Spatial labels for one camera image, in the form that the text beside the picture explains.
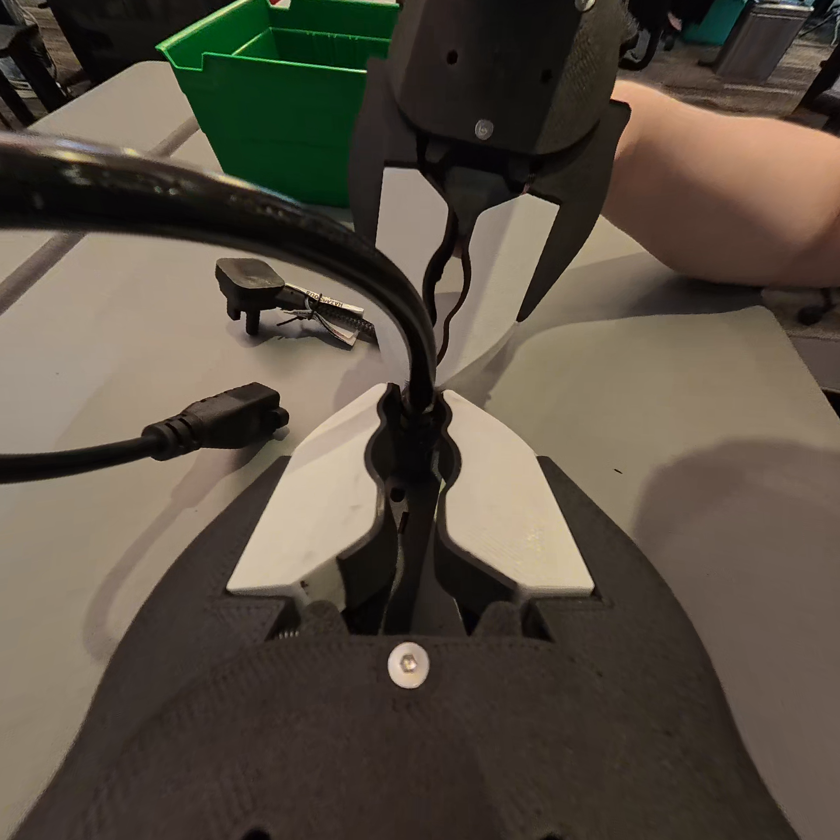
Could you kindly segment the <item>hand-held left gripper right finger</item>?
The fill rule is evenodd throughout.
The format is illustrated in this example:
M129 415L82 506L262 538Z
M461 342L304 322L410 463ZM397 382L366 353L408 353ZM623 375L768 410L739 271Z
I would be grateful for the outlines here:
M454 391L436 516L436 573L470 610L490 602L588 598L595 583L532 448Z

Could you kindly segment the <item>black chair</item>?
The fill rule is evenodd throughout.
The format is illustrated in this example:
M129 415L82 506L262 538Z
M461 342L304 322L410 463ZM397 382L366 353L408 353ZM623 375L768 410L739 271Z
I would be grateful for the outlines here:
M47 112L53 112L66 105L70 96L38 57L35 49L36 30L33 24L2 24L1 58L15 64L32 88L35 98ZM20 128L27 128L37 120L4 73L1 74L1 99Z

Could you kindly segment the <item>black power strip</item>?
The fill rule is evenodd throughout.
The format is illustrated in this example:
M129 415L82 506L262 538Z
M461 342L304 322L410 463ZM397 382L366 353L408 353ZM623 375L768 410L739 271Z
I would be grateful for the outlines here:
M380 635L407 634L434 530L440 492L436 473L439 428L433 411L389 422L393 464L385 482L385 500L396 528L395 570L381 618Z

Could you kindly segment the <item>person's right forearm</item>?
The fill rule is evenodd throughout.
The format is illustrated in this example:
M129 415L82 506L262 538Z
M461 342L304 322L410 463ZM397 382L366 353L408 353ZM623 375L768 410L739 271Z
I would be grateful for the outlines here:
M839 140L630 80L602 215L664 266L721 284L838 288Z

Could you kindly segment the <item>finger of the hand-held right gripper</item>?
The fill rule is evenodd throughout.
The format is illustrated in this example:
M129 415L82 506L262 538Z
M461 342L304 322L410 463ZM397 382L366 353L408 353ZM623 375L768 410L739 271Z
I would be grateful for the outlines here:
M508 335L558 212L557 205L524 194L478 216L460 259L463 286L443 320L438 386Z
M387 165L381 184L375 246L419 295L428 285L438 316L455 309L463 290L461 247L445 199L417 169Z

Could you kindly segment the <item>teal container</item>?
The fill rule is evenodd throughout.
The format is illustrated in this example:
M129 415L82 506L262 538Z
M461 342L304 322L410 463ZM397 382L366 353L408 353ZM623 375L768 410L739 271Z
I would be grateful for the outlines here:
M690 45L720 47L729 37L747 1L714 1L705 17L688 25L681 39Z

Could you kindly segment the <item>metal trash can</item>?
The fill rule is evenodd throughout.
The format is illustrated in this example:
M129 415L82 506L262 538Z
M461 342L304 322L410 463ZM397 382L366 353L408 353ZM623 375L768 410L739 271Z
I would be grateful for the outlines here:
M767 81L800 34L812 8L795 2L747 2L711 64L724 81Z

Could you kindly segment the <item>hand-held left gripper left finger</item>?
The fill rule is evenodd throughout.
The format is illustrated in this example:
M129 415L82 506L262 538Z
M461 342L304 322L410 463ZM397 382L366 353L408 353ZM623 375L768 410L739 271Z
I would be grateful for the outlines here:
M385 483L372 445L382 431L380 383L331 415L297 446L246 543L226 590L361 606L385 588L396 531L385 523Z

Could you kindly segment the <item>white warning tag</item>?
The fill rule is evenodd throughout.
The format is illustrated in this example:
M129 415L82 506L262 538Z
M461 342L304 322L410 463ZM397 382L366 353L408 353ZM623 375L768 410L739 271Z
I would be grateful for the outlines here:
M359 337L375 341L375 326L364 317L362 308L343 303L320 292L286 284L276 296L279 309L296 319L314 320L334 339L353 347Z

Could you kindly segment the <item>green plastic bin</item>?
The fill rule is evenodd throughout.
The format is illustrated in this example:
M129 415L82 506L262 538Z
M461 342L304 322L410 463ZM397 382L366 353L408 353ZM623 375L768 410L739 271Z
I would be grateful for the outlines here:
M234 2L157 45L222 171L311 205L349 205L370 58L398 3Z

